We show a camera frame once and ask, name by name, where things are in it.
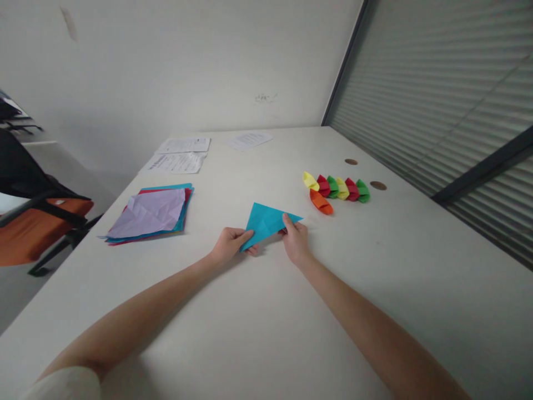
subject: window blinds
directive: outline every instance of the window blinds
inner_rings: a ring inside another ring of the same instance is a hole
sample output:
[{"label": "window blinds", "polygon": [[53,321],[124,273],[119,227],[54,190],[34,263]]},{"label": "window blinds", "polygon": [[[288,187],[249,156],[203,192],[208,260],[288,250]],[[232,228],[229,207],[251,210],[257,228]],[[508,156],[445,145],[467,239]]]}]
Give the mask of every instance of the window blinds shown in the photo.
[{"label": "window blinds", "polygon": [[532,4],[375,2],[326,123],[432,196],[533,124]]},{"label": "window blinds", "polygon": [[533,269],[533,157],[460,198],[448,210]]}]

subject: teal paper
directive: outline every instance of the teal paper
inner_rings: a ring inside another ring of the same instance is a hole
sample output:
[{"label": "teal paper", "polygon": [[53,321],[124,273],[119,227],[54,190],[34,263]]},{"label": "teal paper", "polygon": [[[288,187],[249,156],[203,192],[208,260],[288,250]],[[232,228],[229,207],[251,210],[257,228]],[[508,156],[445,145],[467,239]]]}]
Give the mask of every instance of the teal paper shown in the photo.
[{"label": "teal paper", "polygon": [[169,185],[169,186],[158,186],[154,188],[142,188],[141,190],[163,190],[163,189],[191,189],[193,186],[192,183],[183,183],[179,185]]},{"label": "teal paper", "polygon": [[180,185],[160,186],[160,187],[142,188],[141,189],[143,191],[143,190],[185,189],[185,188],[190,189],[189,201],[184,204],[184,206],[182,208],[182,211],[179,214],[178,222],[174,226],[173,230],[171,230],[171,231],[159,231],[159,232],[154,232],[154,233],[146,233],[144,235],[134,236],[134,237],[127,237],[127,238],[117,238],[117,239],[108,238],[105,242],[106,243],[130,242],[130,241],[134,241],[134,240],[138,240],[138,239],[144,239],[144,238],[147,238],[147,237],[150,237],[150,236],[157,236],[157,235],[161,235],[161,234],[165,234],[165,233],[172,233],[172,232],[180,232],[180,231],[182,231],[183,230],[183,223],[185,222],[185,213],[187,212],[187,207],[189,207],[190,199],[191,199],[191,197],[193,196],[193,193],[194,193],[193,185],[190,184],[190,183],[185,183],[185,184],[180,184]]},{"label": "teal paper", "polygon": [[[294,214],[289,214],[289,218],[293,223],[303,219]],[[248,247],[259,243],[283,228],[285,228],[283,211],[254,203],[246,225],[246,230],[252,229],[254,235],[241,246],[240,251],[245,251]]]}]

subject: hole in table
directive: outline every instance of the hole in table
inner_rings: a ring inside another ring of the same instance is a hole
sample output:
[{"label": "hole in table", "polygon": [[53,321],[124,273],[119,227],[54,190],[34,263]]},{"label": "hole in table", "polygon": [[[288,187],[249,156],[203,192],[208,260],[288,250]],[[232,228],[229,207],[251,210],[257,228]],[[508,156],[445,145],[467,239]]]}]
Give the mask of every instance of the hole in table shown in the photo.
[{"label": "hole in table", "polygon": [[370,186],[372,186],[373,188],[375,188],[377,190],[387,190],[387,186],[385,185],[385,183],[381,183],[381,182],[378,182],[378,181],[370,182]]}]

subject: hand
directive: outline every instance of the hand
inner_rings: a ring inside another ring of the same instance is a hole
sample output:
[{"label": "hand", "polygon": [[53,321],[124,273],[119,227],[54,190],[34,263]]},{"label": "hand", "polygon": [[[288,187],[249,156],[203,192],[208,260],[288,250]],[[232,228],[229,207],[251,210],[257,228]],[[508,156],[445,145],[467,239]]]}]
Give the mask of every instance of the hand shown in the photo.
[{"label": "hand", "polygon": [[[219,265],[226,264],[233,256],[239,251],[239,248],[249,238],[254,235],[254,231],[244,231],[240,228],[224,228],[218,238],[215,247],[209,253],[213,262]],[[258,245],[254,244],[252,247],[247,248],[244,252],[256,256],[258,251]]]},{"label": "hand", "polygon": [[278,233],[283,235],[283,243],[289,260],[298,268],[313,258],[313,254],[307,243],[307,227],[299,222],[293,224],[289,216],[283,214],[285,229]]}]

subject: left hand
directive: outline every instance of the left hand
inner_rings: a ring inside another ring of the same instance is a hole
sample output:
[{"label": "left hand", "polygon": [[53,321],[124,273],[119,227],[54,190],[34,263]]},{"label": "left hand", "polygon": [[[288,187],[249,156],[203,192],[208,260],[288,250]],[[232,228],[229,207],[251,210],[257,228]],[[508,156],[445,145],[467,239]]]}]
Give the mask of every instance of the left hand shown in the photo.
[{"label": "left hand", "polygon": [[[213,261],[217,264],[226,264],[230,261],[235,254],[239,251],[239,248],[249,238],[254,235],[254,231],[244,231],[240,228],[224,228],[218,238],[215,247],[209,253]],[[247,248],[244,252],[256,256],[258,251],[257,244]]]}]

